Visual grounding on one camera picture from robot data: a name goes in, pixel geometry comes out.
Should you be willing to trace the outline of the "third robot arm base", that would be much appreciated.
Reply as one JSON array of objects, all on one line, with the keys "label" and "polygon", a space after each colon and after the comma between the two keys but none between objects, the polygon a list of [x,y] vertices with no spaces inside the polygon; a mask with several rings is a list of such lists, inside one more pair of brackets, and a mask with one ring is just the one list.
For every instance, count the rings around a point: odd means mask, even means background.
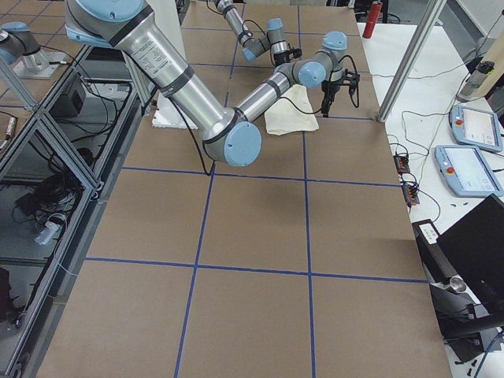
[{"label": "third robot arm base", "polygon": [[60,61],[57,58],[57,63],[51,64],[51,56],[54,54],[39,45],[25,23],[14,21],[1,25],[1,58],[8,65],[14,65],[13,70],[21,79],[50,79]]}]

